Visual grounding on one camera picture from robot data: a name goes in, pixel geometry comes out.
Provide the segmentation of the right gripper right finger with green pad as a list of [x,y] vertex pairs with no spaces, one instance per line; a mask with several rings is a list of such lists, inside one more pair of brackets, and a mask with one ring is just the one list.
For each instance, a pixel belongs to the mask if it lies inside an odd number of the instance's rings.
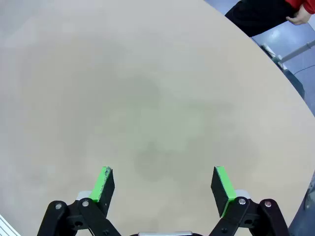
[[288,236],[288,226],[273,199],[255,203],[250,197],[237,194],[223,166],[215,166],[211,181],[219,222],[211,236],[233,236],[246,228],[253,236]]

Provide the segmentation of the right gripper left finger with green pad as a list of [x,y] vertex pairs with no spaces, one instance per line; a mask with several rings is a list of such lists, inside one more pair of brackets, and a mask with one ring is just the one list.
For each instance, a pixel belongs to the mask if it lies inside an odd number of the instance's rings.
[[114,189],[112,168],[102,167],[94,188],[86,197],[79,197],[70,205],[58,200],[47,206],[37,234],[74,236],[80,230],[89,230],[93,236],[119,236],[107,219]]

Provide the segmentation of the person's left hand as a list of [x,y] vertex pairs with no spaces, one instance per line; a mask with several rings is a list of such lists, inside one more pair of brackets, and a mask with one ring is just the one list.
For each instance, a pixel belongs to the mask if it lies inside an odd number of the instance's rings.
[[311,14],[306,11],[304,8],[300,8],[300,10],[292,17],[286,17],[286,20],[291,22],[294,25],[302,25],[306,24],[311,18]]

